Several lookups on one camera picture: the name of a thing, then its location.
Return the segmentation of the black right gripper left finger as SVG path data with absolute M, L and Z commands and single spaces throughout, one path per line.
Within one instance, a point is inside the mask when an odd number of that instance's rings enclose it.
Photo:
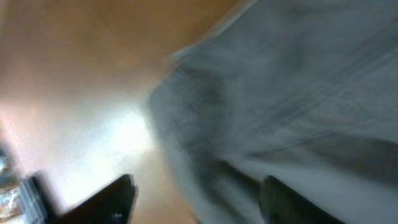
M 133 176 L 123 174 L 53 224 L 128 224 L 136 198 Z

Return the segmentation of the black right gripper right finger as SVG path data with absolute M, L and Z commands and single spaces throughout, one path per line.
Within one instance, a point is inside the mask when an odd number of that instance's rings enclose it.
M 259 205 L 268 224 L 343 224 L 274 176 L 262 182 Z

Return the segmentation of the grey shorts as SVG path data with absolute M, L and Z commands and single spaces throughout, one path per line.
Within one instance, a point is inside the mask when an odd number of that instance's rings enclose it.
M 256 1 L 149 98 L 200 223 L 265 223 L 273 176 L 345 223 L 397 222 L 397 1 Z

